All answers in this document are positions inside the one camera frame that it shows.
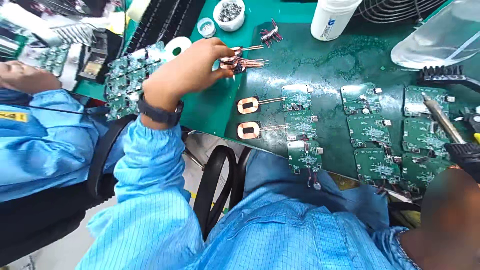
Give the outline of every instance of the yellow label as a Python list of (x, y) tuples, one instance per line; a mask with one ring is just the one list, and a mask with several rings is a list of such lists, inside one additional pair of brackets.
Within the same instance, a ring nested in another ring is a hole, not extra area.
[(27, 122), (27, 114), (24, 112), (0, 111), (0, 119)]
[(480, 133), (475, 133), (473, 136), (475, 137), (477, 142), (480, 144)]

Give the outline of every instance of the white plastic jar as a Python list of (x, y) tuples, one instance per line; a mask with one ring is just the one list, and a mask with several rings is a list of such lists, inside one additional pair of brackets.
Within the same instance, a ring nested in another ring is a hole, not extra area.
[(362, 0), (318, 0), (310, 32), (318, 40), (340, 36)]
[[(241, 7), (240, 14), (235, 19), (229, 22), (222, 22), (218, 19), (224, 3), (235, 3)], [(213, 19), (215, 20), (216, 24), (218, 24), (218, 26), (223, 30), (227, 32), (233, 32), (239, 29), (240, 26), (242, 26), (243, 21), (245, 20), (245, 4), (242, 0), (221, 0), (220, 3), (218, 3), (213, 9)]]

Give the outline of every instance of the blue anti-static jacket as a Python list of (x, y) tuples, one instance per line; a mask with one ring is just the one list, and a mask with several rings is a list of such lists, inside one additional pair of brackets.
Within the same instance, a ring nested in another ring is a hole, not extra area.
[[(62, 89), (33, 96), (0, 89), (0, 202), (85, 181), (95, 144), (107, 131), (105, 122), (93, 116), (5, 105), (12, 102), (84, 111)], [(115, 146), (106, 169), (121, 156), (122, 149)]]
[(396, 237), (405, 228), (369, 231), (350, 212), (285, 195), (281, 181), (248, 194), (204, 243), (183, 190), (183, 149), (179, 126), (129, 127), (118, 204), (90, 220), (96, 240), (77, 269), (416, 269)]

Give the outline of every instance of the transparent plastic bottle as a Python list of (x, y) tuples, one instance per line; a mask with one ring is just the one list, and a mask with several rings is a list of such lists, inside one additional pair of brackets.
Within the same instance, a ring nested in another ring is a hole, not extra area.
[(395, 64), (448, 66), (480, 51), (480, 0), (454, 0), (391, 52)]

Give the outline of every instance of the watch strap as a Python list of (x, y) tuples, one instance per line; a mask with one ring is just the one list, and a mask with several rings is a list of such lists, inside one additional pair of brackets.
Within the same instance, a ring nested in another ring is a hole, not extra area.
[(166, 123), (169, 128), (174, 127), (180, 121), (180, 116), (183, 111), (183, 101), (179, 101), (175, 112), (166, 111), (160, 108), (155, 108), (149, 105), (145, 99), (144, 94), (142, 93), (138, 99), (138, 110), (140, 113), (151, 118), (157, 123)]

